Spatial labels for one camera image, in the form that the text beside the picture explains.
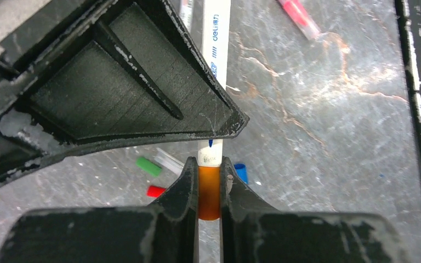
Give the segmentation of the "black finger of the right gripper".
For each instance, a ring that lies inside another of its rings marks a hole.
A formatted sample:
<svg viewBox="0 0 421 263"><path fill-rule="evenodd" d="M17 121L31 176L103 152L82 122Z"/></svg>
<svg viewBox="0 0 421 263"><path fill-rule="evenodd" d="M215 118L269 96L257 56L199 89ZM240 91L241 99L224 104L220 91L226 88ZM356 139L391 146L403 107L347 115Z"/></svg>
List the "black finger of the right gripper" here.
<svg viewBox="0 0 421 263"><path fill-rule="evenodd" d="M0 44L0 187L68 156L234 138L249 121L170 1L50 1Z"/></svg>

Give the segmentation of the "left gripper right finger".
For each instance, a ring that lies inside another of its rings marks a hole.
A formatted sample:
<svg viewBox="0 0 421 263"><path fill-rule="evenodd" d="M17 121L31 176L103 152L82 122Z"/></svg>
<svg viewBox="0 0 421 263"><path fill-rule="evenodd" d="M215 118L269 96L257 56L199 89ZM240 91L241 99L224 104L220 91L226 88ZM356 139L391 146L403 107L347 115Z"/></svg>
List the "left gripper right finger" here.
<svg viewBox="0 0 421 263"><path fill-rule="evenodd" d="M222 262L410 262L402 239L377 214L281 211L224 157L220 166Z"/></svg>

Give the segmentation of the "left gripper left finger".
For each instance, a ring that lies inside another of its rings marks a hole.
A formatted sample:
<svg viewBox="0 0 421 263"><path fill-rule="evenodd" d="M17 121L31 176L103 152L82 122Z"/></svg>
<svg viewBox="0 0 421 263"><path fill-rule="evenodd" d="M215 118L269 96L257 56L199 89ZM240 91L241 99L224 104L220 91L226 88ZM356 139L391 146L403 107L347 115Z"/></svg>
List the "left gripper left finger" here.
<svg viewBox="0 0 421 263"><path fill-rule="evenodd" d="M31 210L0 248L0 262L198 262L198 167L146 206Z"/></svg>

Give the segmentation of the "red thin pen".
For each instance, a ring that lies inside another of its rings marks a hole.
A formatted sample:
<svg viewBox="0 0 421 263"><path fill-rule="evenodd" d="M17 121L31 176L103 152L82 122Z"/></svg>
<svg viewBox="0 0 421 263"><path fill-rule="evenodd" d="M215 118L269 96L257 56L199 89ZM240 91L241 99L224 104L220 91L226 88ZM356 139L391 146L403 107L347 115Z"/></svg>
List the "red thin pen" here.
<svg viewBox="0 0 421 263"><path fill-rule="evenodd" d="M307 39L315 39L321 34L321 30L299 0L278 0L278 2Z"/></svg>

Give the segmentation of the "clear cap blue pen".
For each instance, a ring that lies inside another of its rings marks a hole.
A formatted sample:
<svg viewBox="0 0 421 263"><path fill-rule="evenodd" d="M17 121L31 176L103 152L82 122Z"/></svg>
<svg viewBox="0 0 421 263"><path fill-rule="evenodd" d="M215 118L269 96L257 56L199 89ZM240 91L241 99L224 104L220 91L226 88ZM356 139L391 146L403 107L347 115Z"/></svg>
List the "clear cap blue pen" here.
<svg viewBox="0 0 421 263"><path fill-rule="evenodd" d="M180 0L179 16L189 32L192 29L193 12L194 0Z"/></svg>

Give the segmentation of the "red marker cap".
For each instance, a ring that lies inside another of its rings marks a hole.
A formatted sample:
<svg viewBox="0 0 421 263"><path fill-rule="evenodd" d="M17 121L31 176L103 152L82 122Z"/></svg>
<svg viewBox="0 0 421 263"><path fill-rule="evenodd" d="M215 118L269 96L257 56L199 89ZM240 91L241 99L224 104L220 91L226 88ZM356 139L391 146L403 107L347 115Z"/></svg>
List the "red marker cap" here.
<svg viewBox="0 0 421 263"><path fill-rule="evenodd" d="M151 198L157 198L166 191L166 188L150 185L146 191L146 195Z"/></svg>

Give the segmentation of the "blue marker cap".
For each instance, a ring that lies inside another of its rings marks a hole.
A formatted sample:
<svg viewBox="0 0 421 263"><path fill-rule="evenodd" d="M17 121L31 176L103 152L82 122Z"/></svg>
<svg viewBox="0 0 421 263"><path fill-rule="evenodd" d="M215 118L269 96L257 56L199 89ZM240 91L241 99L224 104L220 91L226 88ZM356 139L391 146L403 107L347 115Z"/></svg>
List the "blue marker cap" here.
<svg viewBox="0 0 421 263"><path fill-rule="evenodd" d="M246 165L243 163L234 164L237 176L245 183L248 184L248 175Z"/></svg>

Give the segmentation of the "light green marker cap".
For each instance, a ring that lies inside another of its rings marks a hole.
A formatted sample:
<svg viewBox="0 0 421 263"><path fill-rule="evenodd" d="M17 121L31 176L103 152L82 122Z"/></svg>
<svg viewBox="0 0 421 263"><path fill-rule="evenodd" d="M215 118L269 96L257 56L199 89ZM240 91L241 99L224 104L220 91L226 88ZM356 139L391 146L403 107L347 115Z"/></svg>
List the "light green marker cap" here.
<svg viewBox="0 0 421 263"><path fill-rule="evenodd" d="M145 157L139 157L135 163L141 170L153 177L157 177L162 172L162 168Z"/></svg>

